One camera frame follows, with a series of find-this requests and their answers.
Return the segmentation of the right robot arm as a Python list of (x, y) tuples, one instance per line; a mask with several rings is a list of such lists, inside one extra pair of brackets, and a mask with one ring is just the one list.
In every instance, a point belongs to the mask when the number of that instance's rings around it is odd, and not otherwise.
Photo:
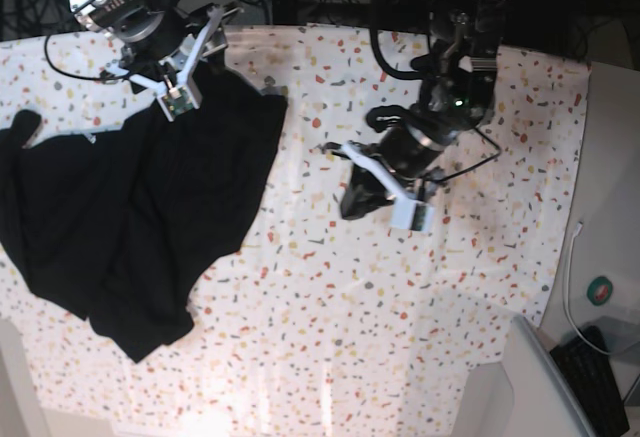
[(123, 43), (118, 63), (101, 72), (103, 82), (126, 79), (136, 93), (143, 84), (136, 75), (175, 84), (186, 66), (190, 42), (211, 16), (221, 22), (240, 11), (235, 3), (209, 4), (191, 13), (178, 7), (181, 0), (69, 0), (70, 10), (81, 27)]

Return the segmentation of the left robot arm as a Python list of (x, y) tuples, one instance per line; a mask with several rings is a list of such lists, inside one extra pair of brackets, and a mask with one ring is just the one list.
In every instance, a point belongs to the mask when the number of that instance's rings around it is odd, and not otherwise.
[(352, 163), (340, 202), (345, 220), (361, 219), (390, 206), (404, 211), (401, 225), (419, 230), (426, 225), (429, 201), (438, 189), (494, 160), (493, 153), (452, 173), (437, 159), (461, 134), (482, 133), (494, 113), (497, 51), (504, 29), (505, 0), (420, 0), (427, 39), (426, 54), (407, 70), (394, 68), (380, 45), (381, 17), (391, 0), (371, 0), (369, 37), (376, 63), (387, 76), (420, 84), (417, 101), (409, 107), (383, 105), (365, 116), (380, 134), (377, 143), (331, 144), (328, 149)]

